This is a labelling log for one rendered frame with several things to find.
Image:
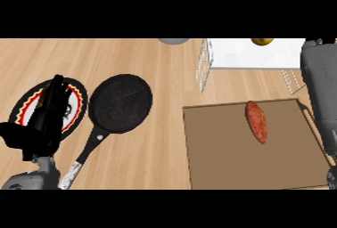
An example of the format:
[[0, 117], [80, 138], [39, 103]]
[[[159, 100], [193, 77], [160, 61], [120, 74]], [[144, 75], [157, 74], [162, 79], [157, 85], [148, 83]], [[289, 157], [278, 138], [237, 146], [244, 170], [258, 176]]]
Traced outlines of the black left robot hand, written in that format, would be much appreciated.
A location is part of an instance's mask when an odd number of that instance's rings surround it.
[[61, 75], [57, 75], [29, 124], [21, 126], [11, 122], [0, 123], [0, 137], [9, 148], [23, 150], [24, 161], [49, 157], [58, 151], [68, 98], [73, 93], [67, 87], [68, 82]]

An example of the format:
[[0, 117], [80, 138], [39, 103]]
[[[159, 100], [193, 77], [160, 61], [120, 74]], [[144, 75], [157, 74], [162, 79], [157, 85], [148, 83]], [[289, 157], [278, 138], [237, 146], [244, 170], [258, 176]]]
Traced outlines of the yellow lemon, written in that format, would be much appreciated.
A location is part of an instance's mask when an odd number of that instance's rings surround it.
[[274, 41], [272, 38], [253, 38], [253, 39], [252, 39], [253, 44], [258, 45], [258, 46], [265, 46], [265, 45], [268, 45], [272, 41]]

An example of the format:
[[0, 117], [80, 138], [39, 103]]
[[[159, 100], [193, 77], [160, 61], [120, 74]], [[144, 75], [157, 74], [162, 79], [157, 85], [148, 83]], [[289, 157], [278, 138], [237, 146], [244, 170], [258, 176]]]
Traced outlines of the brown tray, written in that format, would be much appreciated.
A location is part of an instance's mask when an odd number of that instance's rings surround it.
[[259, 103], [268, 141], [259, 142], [243, 102], [184, 108], [191, 187], [295, 189], [327, 184], [330, 163], [298, 99]]

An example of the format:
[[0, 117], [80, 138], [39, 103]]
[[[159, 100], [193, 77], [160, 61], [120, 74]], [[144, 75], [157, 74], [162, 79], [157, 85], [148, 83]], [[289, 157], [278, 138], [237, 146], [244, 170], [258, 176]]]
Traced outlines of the black frying pan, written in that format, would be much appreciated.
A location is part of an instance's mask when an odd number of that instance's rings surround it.
[[99, 84], [89, 104], [89, 117], [94, 124], [91, 137], [83, 152], [60, 181], [60, 189], [70, 189], [91, 152], [108, 135], [125, 134], [141, 125], [150, 115], [151, 105], [151, 86], [139, 76], [120, 74]]

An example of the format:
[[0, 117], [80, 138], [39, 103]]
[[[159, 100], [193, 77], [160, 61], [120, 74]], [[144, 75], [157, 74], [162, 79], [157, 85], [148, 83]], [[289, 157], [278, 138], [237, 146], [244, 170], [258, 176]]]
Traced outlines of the grey round object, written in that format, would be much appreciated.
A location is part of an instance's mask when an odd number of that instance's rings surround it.
[[190, 40], [190, 38], [159, 38], [159, 40], [167, 45], [181, 45]]

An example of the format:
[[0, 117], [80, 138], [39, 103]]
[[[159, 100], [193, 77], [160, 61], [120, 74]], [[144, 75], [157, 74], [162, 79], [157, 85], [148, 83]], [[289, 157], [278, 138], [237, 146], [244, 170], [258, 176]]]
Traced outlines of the orange sweet potato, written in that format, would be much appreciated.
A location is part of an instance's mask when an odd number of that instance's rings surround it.
[[262, 108], [253, 101], [247, 102], [246, 117], [252, 133], [258, 141], [265, 144], [268, 141], [267, 116]]

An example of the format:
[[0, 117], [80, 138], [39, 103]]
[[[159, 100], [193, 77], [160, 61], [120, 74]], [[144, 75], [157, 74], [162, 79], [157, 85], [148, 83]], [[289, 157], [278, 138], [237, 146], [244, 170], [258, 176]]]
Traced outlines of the black rimmed patterned plate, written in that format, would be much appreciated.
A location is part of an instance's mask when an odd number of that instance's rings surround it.
[[[68, 98], [61, 140], [65, 140], [65, 138], [73, 134], [74, 130], [77, 129], [86, 114], [89, 103], [89, 96], [85, 85], [74, 78], [70, 77], [65, 78], [65, 82], [68, 83], [68, 89], [73, 91], [73, 93]], [[29, 124], [30, 117], [33, 115], [42, 97], [43, 88], [48, 86], [49, 83], [51, 80], [42, 82], [21, 96], [9, 114], [9, 122], [17, 123], [23, 126]]]

